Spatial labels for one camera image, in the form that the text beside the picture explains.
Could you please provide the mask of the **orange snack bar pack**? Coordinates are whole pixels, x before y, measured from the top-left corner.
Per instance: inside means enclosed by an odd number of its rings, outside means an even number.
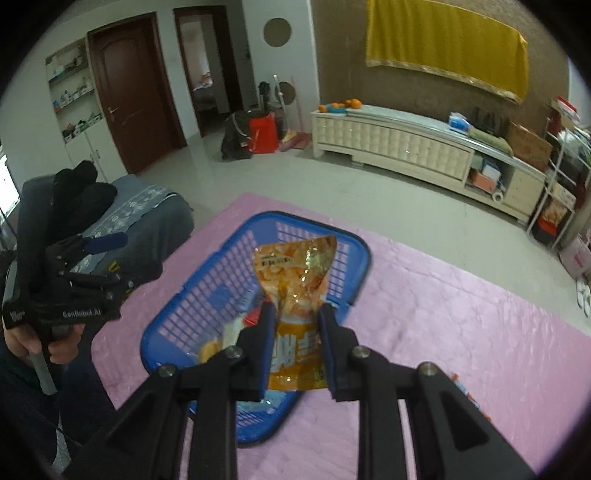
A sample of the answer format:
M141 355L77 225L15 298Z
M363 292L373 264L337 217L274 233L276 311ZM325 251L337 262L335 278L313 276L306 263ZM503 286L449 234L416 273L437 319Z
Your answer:
M482 413L482 415L489 421L492 422L493 419L490 415L488 415L479 402L475 399L475 397L470 393L467 387L461 382L460 376L457 373L453 373L450 376L450 379L454 383L454 385L472 402L472 404Z

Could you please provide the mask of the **yellow orange snack bag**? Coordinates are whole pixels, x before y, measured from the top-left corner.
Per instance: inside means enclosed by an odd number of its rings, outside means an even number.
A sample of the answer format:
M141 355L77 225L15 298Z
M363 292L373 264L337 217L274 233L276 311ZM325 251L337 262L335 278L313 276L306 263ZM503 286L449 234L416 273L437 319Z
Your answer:
M335 236L266 244L252 263L266 298L276 306L276 334L270 390L308 391L325 387L318 310L329 291L338 250Z

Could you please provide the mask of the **grey patterned sofa cover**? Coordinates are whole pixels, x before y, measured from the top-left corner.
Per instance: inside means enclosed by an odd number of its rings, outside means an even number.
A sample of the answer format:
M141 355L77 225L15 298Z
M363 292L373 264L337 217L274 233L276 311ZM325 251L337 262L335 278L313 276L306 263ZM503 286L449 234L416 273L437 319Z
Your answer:
M127 289L157 279L164 261L189 238L193 217L187 202L177 193L150 185L134 175L111 183L114 203L86 229L87 234L124 232L125 247L98 256L85 257L76 266L81 273L113 273L123 278Z

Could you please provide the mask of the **blue plastic basket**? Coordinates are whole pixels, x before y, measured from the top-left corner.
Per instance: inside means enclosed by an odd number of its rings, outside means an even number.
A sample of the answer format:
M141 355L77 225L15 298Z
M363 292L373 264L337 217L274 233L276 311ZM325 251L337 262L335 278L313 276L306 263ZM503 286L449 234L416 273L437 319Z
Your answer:
M252 262L256 248L328 235L335 236L338 246L324 299L332 304L335 320L344 322L372 266L366 241L324 223L267 211L242 223L147 326L140 342L144 368L153 372L163 364L192 367L199 364L208 342L235 343L238 320L258 314L263 303Z

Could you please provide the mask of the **pink quilted cloth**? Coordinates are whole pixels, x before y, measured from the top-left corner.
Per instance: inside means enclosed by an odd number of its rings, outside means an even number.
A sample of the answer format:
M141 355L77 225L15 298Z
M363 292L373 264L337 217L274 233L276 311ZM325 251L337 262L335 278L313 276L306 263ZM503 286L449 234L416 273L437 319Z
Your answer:
M253 215L312 212L245 194L193 232L161 277L136 290L118 321L94 337L91 357L113 404L144 381L142 333L221 244ZM590 398L590 339L507 290L381 235L361 234L373 262L346 323L391 361L425 361L457 374L495 427L535 471L578 423ZM353 479L359 409L325 390L305 394L276 435L238 452L243 479Z

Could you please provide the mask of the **dark brown door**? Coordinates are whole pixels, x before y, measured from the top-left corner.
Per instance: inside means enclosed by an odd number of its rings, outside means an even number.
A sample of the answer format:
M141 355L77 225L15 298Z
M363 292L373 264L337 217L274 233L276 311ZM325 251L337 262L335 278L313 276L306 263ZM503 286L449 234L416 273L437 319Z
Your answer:
M121 161L137 174L186 146L162 56L156 15L87 34L100 105Z

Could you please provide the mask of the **white slippers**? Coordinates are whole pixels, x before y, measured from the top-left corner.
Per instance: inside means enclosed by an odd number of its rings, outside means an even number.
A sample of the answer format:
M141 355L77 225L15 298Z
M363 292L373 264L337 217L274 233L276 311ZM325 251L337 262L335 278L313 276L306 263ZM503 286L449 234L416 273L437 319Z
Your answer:
M589 318L591 314L591 290L584 278L576 281L576 293L577 305L583 311L584 315Z

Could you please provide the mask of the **red shopping bag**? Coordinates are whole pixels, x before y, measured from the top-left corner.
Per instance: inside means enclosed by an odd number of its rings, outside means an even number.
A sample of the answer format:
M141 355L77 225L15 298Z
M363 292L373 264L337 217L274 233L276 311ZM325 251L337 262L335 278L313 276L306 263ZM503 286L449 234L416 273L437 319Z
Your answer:
M279 148L276 131L276 115L269 113L249 120L249 150L252 154L271 154Z

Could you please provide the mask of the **pink tote bag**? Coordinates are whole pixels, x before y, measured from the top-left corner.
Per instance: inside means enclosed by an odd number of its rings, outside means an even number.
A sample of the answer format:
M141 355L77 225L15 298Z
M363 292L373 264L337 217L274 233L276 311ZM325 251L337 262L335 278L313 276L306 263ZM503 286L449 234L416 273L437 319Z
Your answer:
M559 252L559 260L571 278L577 280L586 275L591 267L590 239L575 235Z

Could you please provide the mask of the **oranges on cabinet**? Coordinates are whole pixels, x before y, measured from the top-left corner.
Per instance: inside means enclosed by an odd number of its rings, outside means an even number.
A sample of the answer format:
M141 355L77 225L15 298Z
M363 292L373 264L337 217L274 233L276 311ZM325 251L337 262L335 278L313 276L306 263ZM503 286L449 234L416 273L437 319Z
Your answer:
M359 110L363 107L363 102L359 99L346 99L344 102L332 102L318 106L320 113L346 114L349 110Z

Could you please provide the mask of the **white metal shelf rack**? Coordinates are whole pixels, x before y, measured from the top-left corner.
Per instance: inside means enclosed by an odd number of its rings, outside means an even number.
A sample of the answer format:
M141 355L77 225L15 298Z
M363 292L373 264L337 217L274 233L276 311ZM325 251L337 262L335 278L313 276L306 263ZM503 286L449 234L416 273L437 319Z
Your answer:
M590 133L579 123L578 110L568 100L558 96L550 101L544 139L552 150L546 181L527 228L549 250L559 246L590 186Z

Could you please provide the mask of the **cardboard box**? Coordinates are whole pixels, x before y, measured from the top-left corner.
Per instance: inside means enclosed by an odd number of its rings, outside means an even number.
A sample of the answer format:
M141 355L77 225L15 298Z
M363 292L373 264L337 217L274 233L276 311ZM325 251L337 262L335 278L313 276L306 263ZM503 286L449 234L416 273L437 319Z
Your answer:
M515 157L539 171L546 170L553 150L549 142L514 122L509 123L505 139Z

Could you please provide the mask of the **cream TV cabinet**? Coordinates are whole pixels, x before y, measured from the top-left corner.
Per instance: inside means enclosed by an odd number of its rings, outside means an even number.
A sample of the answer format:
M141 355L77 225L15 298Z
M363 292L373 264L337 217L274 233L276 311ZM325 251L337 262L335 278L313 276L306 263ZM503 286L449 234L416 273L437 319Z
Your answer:
M513 156L409 112L366 105L346 114L311 113L314 155L327 152L477 200L524 224L534 213L545 177ZM492 200L501 188L502 204Z

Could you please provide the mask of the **blue tissue pack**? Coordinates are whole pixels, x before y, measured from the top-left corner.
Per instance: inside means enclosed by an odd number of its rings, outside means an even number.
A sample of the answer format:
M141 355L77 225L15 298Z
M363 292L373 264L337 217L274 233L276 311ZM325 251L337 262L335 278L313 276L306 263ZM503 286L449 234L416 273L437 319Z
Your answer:
M448 118L449 127L457 132L468 134L471 124L468 119L459 112L451 112Z

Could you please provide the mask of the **yellow wall cloth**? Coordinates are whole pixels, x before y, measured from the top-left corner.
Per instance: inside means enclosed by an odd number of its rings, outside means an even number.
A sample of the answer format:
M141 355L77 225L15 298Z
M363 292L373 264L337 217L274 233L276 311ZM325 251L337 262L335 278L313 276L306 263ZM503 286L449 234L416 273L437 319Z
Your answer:
M528 42L515 28L438 1L369 1L366 64L452 79L516 104L529 89Z

